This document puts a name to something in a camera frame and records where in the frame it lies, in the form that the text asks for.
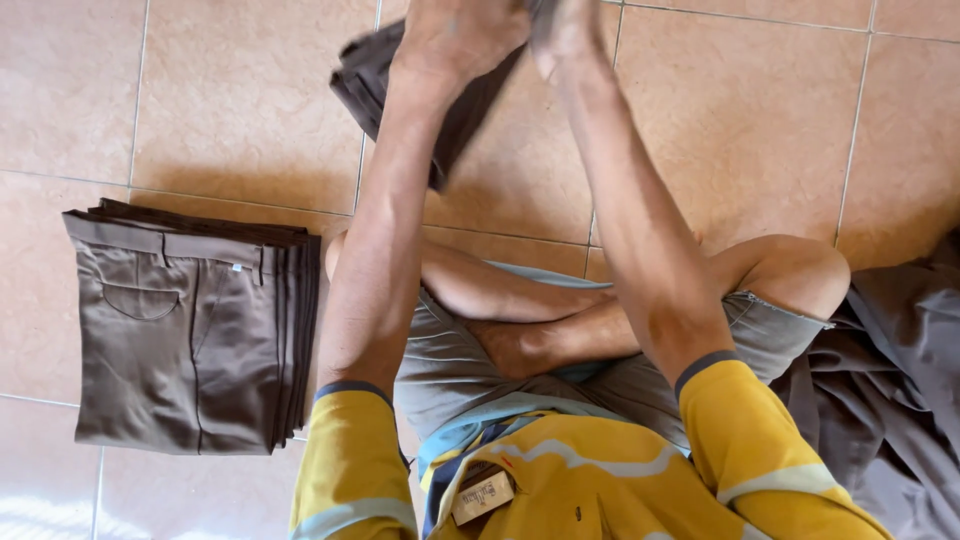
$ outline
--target yellow shirt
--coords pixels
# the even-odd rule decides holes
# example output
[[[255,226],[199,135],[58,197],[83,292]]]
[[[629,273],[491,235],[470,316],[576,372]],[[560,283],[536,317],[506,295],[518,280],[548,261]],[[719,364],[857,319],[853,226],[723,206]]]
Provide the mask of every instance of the yellow shirt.
[[[459,489],[447,489],[428,537],[891,538],[742,362],[720,361],[693,375],[680,412],[692,462],[642,426],[547,411],[475,448],[450,483],[459,488],[470,464],[488,461],[513,478],[514,499],[458,527],[450,511]],[[310,421],[290,537],[416,538],[397,444],[382,396],[323,395]]]

